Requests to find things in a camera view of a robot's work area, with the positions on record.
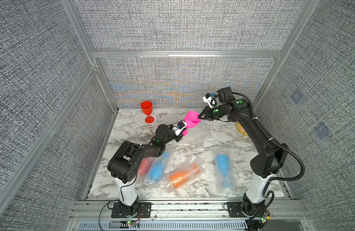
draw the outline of plastic wine glass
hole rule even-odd
[[[142,107],[143,113],[148,116],[147,118],[145,118],[145,122],[146,123],[153,123],[154,118],[153,118],[153,116],[150,116],[152,114],[152,111],[153,111],[152,102],[144,101],[144,102],[142,102],[142,104],[140,106]]]

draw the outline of gray fabric wall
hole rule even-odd
[[[254,98],[272,58],[99,58],[121,108],[200,108],[207,92],[230,86]]]
[[[90,67],[60,0],[0,1],[0,190]],[[93,77],[1,217],[0,231],[65,228],[112,114]]]
[[[280,51],[307,0],[73,0],[93,50]],[[274,59],[100,58],[118,106],[202,107],[257,93]]]
[[[0,231],[66,227],[74,201],[83,196],[112,114],[93,77],[0,219]]]
[[[100,50],[281,50],[305,2],[74,0]]]
[[[0,1],[0,190],[90,68],[61,1]]]
[[[320,2],[256,112],[304,161],[289,186],[318,231],[355,230],[355,1]]]

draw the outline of blue cup in bubble wrap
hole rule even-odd
[[[155,184],[162,179],[169,157],[170,154],[167,151],[165,151],[160,157],[157,157],[147,173],[145,178],[146,183]]]
[[[224,178],[222,187],[228,188],[232,187],[233,183],[228,179],[230,173],[230,160],[227,155],[217,155],[216,156],[216,168],[219,174]]]

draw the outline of black cable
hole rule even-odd
[[[113,203],[114,203],[113,206],[115,206],[115,204],[118,204],[116,201],[110,201],[110,202],[113,202]]]
[[[183,120],[181,120],[181,121],[185,121],[185,120],[183,119]],[[180,123],[181,121],[177,122],[176,124]],[[167,126],[169,127],[169,126],[174,125],[174,124],[175,124],[175,123],[172,123],[172,124],[169,124],[169,125],[167,125]]]
[[[270,190],[267,192],[267,195],[265,196],[265,198],[268,198],[270,193],[272,194],[270,201],[267,203],[267,205],[261,210],[259,211],[256,215],[254,215],[253,217],[251,217],[248,221],[247,224],[249,224],[250,221],[252,221],[255,217],[257,217],[259,214],[261,214],[264,210],[266,210],[268,208],[268,206],[270,206],[270,204],[272,203],[273,199],[275,198],[275,193]]]
[[[133,184],[135,183],[135,181],[136,181],[136,177],[137,177],[137,176],[138,176],[138,173],[135,174],[135,180],[134,180],[133,183],[131,183],[131,184],[129,184],[129,185],[125,185],[125,186],[120,187],[120,192],[121,192],[121,196],[122,196],[122,201],[121,201],[121,203],[124,202],[124,196],[122,195],[122,188],[123,188],[123,187],[130,186],[130,185],[133,185]]]
[[[224,210],[229,211],[228,209],[225,208],[225,205],[227,206],[227,202],[223,204],[222,207],[224,208]]]
[[[272,144],[278,146],[282,150],[284,150],[287,153],[289,153],[291,156],[293,156],[298,161],[298,163],[300,165],[300,172],[295,177],[289,177],[289,178],[286,178],[286,177],[273,177],[273,178],[268,179],[268,181],[267,181],[267,183],[266,183],[266,185],[265,185],[265,187],[263,189],[262,195],[264,195],[266,193],[267,187],[268,187],[268,185],[270,184],[270,182],[272,180],[294,181],[294,180],[300,179],[304,175],[304,172],[305,172],[305,166],[304,166],[302,160],[294,152],[292,152],[291,150],[288,150],[287,148],[285,148],[284,146],[282,146],[278,142],[273,141],[272,136],[267,134],[264,131],[263,127],[258,122],[258,119],[256,119],[256,116],[254,114],[253,104],[252,104],[251,100],[248,98],[248,96],[246,96],[244,94],[241,94],[241,93],[237,93],[237,92],[233,92],[233,94],[243,96],[245,98],[245,100],[249,103],[249,113],[251,114],[251,117],[254,118],[254,119],[252,119],[254,124],[260,130],[260,132],[269,140],[269,142],[271,142]]]
[[[220,118],[218,118],[218,120],[222,121]],[[222,121],[222,122],[232,122],[232,121]]]
[[[111,203],[111,202],[114,202],[114,201],[108,201],[108,203],[103,206],[103,208],[101,209],[101,212],[99,213],[98,224],[99,224],[99,228],[101,229],[101,231],[104,231],[104,230],[102,229],[102,227],[101,227],[101,222],[100,222],[101,213],[102,213],[103,209],[104,209],[106,206],[108,207],[108,204]]]

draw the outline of marble tabletop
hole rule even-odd
[[[88,194],[88,200],[119,197],[119,191],[107,170],[107,164],[123,141],[148,143],[158,125],[178,122],[184,119],[190,110],[202,111],[196,108],[156,108],[151,114],[155,121],[147,124],[144,121],[146,115],[141,109],[120,109]],[[150,187],[143,182],[136,182],[136,193],[140,198],[241,197],[249,188],[253,174],[249,162],[257,155],[257,151],[251,139],[237,131],[235,123],[202,120],[195,128],[188,129],[187,136],[178,143],[172,141],[169,144],[174,152],[171,154],[165,173],[173,172],[182,164],[198,157],[202,160],[202,174],[172,192],[166,189],[165,184]],[[222,194],[217,187],[214,153],[218,149],[229,156],[235,180],[235,193]],[[278,181],[273,181],[269,189],[275,192],[275,197],[284,197]]]

